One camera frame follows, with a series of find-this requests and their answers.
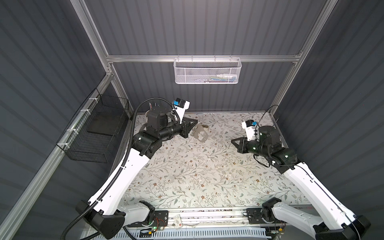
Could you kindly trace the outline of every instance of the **white mesh basket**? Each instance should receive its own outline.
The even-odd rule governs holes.
[[[177,84],[236,84],[241,61],[239,58],[175,58],[175,82]]]

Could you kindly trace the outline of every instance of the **floral pattern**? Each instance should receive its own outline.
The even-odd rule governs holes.
[[[310,204],[287,178],[273,167],[259,165],[252,154],[240,154],[231,139],[245,136],[241,122],[262,113],[186,114],[205,129],[208,140],[176,136],[163,142],[124,193],[122,205],[140,200],[156,208],[235,207],[261,205],[271,197],[290,205]],[[145,123],[137,116],[135,133]],[[265,115],[260,126],[273,125]],[[266,164],[263,157],[257,157]]]

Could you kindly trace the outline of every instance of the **light blue cable tray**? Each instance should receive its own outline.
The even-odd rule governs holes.
[[[216,228],[182,228],[182,229],[164,229],[152,234],[152,237],[139,237],[140,230],[129,230],[136,239],[201,239],[201,238],[237,238],[237,237],[255,237],[267,239],[270,236],[265,235],[264,228],[258,227],[216,227]],[[94,239],[105,239],[102,235]],[[131,238],[120,230],[116,236],[111,239],[131,240]]]

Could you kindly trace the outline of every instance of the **corrugated wall panel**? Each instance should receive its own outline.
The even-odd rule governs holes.
[[[2,222],[105,71],[68,1],[0,1],[0,19]],[[97,190],[108,167],[64,159],[20,232],[43,238],[52,227],[58,239],[76,202]]]
[[[288,145],[372,222],[363,239],[384,213],[383,40],[384,2],[339,0],[280,105]]]
[[[297,54],[324,0],[86,0],[111,55]]]
[[[243,63],[238,84],[176,84],[172,63],[114,63],[134,108],[160,96],[190,101],[189,111],[268,109],[291,65]]]

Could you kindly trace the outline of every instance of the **metal mesh basket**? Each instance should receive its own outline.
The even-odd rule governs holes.
[[[113,161],[128,123],[128,100],[99,95],[85,111],[65,144],[58,146],[71,160]]]
[[[242,65],[239,58],[190,61],[175,58],[173,66],[177,84],[236,84]]]

